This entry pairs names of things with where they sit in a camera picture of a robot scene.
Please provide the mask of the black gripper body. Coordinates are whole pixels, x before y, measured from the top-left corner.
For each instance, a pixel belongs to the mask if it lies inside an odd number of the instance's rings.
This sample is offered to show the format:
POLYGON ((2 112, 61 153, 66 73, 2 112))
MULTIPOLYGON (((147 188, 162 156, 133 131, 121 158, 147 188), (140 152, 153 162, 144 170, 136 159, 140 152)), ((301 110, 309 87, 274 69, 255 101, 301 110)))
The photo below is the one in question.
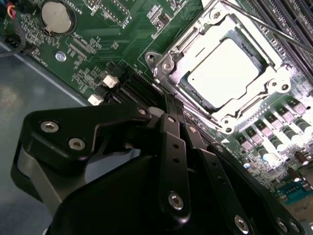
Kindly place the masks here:
POLYGON ((49 226, 50 235, 227 235, 221 212, 201 175, 188 172, 191 217, 181 228, 164 227, 157 206, 159 161, 139 157, 68 196, 49 226))

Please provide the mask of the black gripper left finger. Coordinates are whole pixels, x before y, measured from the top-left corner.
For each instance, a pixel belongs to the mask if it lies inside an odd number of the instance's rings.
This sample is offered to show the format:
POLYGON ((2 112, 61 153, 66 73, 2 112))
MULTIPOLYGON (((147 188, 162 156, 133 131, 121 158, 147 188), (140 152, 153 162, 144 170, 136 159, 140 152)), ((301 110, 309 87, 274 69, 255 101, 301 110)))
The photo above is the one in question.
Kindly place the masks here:
POLYGON ((23 121, 11 169, 16 186, 54 217, 75 191, 139 157, 159 161, 164 227, 191 216, 186 144, 172 95, 162 109, 137 103, 35 111, 23 121))

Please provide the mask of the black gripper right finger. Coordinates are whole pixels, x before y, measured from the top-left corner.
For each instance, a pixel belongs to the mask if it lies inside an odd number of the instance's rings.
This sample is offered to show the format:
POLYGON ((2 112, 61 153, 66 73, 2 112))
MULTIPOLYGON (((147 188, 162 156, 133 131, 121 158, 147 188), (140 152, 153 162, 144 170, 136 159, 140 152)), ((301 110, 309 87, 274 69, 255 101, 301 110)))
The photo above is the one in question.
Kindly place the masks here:
POLYGON ((185 121, 184 105, 174 107, 192 173, 192 210, 213 235, 304 235, 305 229, 230 152, 205 144, 200 131, 185 121))

